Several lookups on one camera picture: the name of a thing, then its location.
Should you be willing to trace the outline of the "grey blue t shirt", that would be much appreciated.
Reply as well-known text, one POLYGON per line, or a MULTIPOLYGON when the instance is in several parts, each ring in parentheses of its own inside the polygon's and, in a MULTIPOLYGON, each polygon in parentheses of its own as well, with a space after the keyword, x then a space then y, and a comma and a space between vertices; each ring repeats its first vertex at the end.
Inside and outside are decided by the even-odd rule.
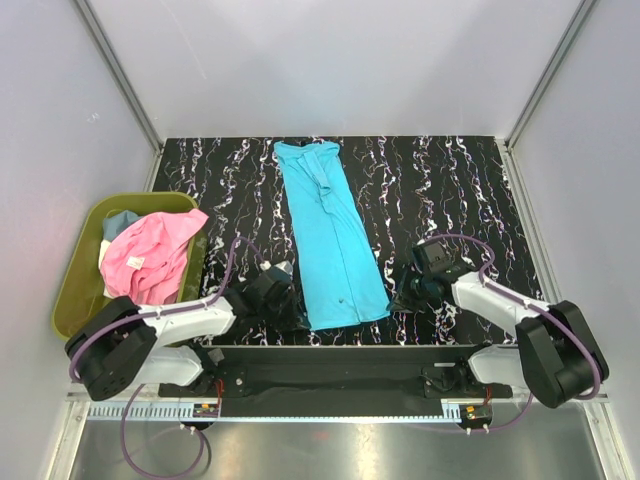
POLYGON ((130 210, 123 210, 115 215, 106 217, 102 222, 103 239, 112 242, 139 219, 141 219, 141 216, 130 210))

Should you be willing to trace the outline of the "olive green plastic bin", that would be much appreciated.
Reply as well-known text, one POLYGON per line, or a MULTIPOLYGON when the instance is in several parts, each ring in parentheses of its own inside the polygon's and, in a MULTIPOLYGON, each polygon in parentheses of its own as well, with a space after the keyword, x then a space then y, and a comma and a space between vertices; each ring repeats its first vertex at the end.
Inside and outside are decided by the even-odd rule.
MULTIPOLYGON (((102 222, 106 217, 123 210, 130 210, 144 216, 154 212, 185 213, 194 208, 199 209, 196 201, 180 192, 123 193, 98 202, 85 220, 64 276, 52 314, 54 331, 63 339, 70 339, 103 307, 115 299, 104 296, 104 282, 98 269, 100 243, 103 239, 102 222)), ((188 264, 182 276, 177 300, 164 305, 137 305, 171 306, 199 297, 202 268, 208 244, 205 233, 208 221, 209 216, 202 229, 189 242, 188 264)))

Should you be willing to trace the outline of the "right aluminium corner post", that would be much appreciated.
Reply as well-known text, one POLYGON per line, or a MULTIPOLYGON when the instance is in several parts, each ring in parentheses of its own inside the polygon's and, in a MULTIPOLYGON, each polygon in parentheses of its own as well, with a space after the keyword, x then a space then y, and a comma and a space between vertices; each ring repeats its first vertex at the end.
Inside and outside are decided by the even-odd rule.
POLYGON ((578 3, 514 126, 504 139, 505 147, 509 152, 515 149, 598 4, 598 0, 581 0, 578 3))

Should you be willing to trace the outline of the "left aluminium corner post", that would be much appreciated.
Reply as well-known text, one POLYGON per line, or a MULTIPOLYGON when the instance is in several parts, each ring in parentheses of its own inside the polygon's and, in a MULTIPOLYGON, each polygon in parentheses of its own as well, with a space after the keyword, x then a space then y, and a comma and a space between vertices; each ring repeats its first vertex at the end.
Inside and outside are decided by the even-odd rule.
POLYGON ((81 23, 94 42, 103 63, 112 76, 117 89, 127 104, 147 143, 150 145, 152 151, 158 155, 162 150, 164 141, 160 138, 149 115, 145 111, 92 3, 87 0, 71 0, 70 3, 77 11, 81 23))

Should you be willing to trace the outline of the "cyan t shirt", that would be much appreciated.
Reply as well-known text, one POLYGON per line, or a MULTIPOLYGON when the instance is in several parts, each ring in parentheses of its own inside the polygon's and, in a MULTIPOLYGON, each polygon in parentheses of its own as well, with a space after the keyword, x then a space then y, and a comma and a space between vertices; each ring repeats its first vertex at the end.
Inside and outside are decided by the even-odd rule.
POLYGON ((344 328, 387 317, 389 298, 342 167, 340 145, 280 141, 274 153, 310 327, 344 328))

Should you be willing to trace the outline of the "left small circuit board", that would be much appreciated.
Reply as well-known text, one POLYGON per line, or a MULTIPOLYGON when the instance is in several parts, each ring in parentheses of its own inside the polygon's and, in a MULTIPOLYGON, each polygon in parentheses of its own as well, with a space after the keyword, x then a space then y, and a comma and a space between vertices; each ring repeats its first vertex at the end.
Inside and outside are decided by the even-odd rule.
POLYGON ((196 403, 193 407, 193 416, 198 418, 218 418, 220 407, 213 403, 196 403))

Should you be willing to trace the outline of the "right small circuit board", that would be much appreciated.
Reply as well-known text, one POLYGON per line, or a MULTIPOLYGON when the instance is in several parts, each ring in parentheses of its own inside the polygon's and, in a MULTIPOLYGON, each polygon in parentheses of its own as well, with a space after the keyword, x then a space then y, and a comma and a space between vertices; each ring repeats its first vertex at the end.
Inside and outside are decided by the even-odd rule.
POLYGON ((493 409, 489 404, 468 405, 464 411, 465 418, 470 421, 489 420, 493 416, 493 409))

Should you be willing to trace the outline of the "pink t shirt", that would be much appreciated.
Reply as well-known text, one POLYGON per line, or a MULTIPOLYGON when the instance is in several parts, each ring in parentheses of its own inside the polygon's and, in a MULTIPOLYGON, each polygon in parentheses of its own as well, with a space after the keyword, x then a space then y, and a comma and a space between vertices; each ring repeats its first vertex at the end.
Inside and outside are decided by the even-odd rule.
POLYGON ((128 296, 142 305, 174 303, 188 264, 189 242, 207 220, 197 208, 141 216, 111 242, 99 270, 104 296, 128 296))

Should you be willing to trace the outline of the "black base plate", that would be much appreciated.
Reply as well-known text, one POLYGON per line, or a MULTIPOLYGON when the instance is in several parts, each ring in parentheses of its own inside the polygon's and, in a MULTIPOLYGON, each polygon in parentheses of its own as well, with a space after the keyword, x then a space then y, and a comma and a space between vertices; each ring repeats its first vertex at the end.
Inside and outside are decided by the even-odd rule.
POLYGON ((569 372, 552 348, 529 345, 170 348, 121 362, 99 397, 146 383, 160 397, 202 402, 220 387, 225 419, 424 418, 442 413, 445 399, 519 389, 557 408, 575 395, 569 372))

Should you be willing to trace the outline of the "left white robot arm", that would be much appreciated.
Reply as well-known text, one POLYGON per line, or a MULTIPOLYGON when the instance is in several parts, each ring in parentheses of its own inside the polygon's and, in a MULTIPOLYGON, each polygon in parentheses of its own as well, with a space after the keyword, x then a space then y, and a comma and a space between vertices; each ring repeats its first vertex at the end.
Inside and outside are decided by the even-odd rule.
POLYGON ((293 281, 277 268, 211 297, 167 306, 118 297, 67 341, 69 373, 95 401, 144 384, 203 396, 219 382, 219 362, 195 338, 222 337, 260 322, 281 331, 310 326, 293 281))

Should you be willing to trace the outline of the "white t shirt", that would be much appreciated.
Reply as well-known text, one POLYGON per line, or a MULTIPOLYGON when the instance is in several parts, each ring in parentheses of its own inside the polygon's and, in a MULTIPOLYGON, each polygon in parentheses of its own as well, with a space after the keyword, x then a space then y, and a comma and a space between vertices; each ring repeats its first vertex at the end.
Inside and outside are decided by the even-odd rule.
POLYGON ((100 250, 99 250, 99 256, 98 256, 98 269, 99 270, 102 270, 102 264, 103 264, 104 258, 106 256, 106 253, 107 253, 110 245, 111 245, 111 242, 106 240, 106 239, 103 239, 101 241, 101 243, 100 243, 100 250))

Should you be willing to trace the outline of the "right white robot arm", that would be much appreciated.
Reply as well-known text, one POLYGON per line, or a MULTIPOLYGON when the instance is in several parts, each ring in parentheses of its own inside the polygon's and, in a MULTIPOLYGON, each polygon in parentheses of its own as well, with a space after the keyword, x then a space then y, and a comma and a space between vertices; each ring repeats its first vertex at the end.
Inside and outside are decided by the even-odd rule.
POLYGON ((515 339, 487 345, 454 371, 454 384, 476 396, 489 384, 529 390, 549 408, 595 397, 608 367, 577 305, 549 304, 510 290, 461 264, 439 271, 404 270, 389 310, 413 313, 448 302, 478 315, 515 339))

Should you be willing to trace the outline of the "aluminium corner post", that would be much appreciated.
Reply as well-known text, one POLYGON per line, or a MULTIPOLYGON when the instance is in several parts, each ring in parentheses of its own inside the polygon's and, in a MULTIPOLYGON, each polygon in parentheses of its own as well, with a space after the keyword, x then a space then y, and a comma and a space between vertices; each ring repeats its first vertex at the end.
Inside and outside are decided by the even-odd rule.
POLYGON ((505 147, 509 152, 515 149, 598 4, 598 0, 581 0, 578 3, 514 126, 504 139, 505 147))
POLYGON ((81 23, 94 42, 103 63, 112 76, 117 89, 127 104, 147 143, 150 145, 152 151, 158 155, 162 150, 164 141, 160 138, 149 115, 145 111, 92 3, 87 0, 71 0, 70 3, 77 11, 81 23))

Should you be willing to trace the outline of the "small circuit board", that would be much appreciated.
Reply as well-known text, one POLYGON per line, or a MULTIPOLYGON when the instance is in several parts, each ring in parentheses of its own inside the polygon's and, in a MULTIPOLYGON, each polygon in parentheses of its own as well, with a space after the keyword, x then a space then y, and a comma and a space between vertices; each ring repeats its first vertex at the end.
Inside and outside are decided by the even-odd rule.
POLYGON ((193 416, 198 418, 218 418, 220 407, 213 403, 196 403, 193 407, 193 416))
POLYGON ((470 421, 489 420, 493 416, 493 409, 489 404, 468 405, 464 411, 465 418, 470 421))

